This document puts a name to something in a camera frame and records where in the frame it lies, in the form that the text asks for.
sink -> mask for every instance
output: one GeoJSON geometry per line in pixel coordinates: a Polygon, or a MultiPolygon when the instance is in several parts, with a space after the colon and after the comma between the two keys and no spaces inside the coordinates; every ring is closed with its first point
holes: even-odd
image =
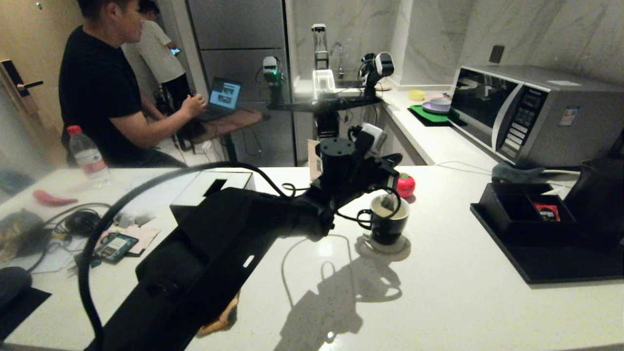
{"type": "Polygon", "coordinates": [[[357,88],[360,85],[360,81],[355,80],[345,80],[345,79],[335,79],[334,84],[336,84],[336,88],[357,88]]]}

black t-shirt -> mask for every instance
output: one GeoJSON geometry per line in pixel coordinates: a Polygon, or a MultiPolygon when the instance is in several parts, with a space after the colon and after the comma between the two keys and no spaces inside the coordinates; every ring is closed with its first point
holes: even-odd
{"type": "Polygon", "coordinates": [[[59,100],[65,124],[61,141],[68,154],[67,126],[77,124],[109,166],[128,167],[144,158],[145,150],[126,139],[109,120],[141,111],[137,78],[121,48],[88,35],[82,26],[76,28],[65,46],[59,100]]]}

laptop screen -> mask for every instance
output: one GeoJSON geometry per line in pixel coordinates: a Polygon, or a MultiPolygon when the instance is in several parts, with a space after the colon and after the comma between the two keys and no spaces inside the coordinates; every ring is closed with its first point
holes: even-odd
{"type": "Polygon", "coordinates": [[[219,107],[234,110],[240,93],[240,83],[215,77],[212,80],[210,103],[219,107]]]}

refrigerator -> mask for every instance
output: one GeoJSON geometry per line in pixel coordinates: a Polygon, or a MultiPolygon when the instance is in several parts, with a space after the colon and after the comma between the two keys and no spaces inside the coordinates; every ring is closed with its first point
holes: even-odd
{"type": "Polygon", "coordinates": [[[195,40],[210,84],[214,77],[242,83],[238,108],[268,114],[267,121],[232,133],[240,162],[258,167],[295,166],[293,113],[270,111],[262,75],[266,56],[283,67],[285,102],[292,101],[283,0],[187,0],[195,40]]]}

laptop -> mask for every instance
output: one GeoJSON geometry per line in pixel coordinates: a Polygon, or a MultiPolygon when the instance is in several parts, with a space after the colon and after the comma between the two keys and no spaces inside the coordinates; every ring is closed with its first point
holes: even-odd
{"type": "Polygon", "coordinates": [[[208,122],[234,113],[240,88],[240,82],[215,77],[212,80],[210,100],[208,100],[206,112],[196,118],[199,121],[208,122]]]}

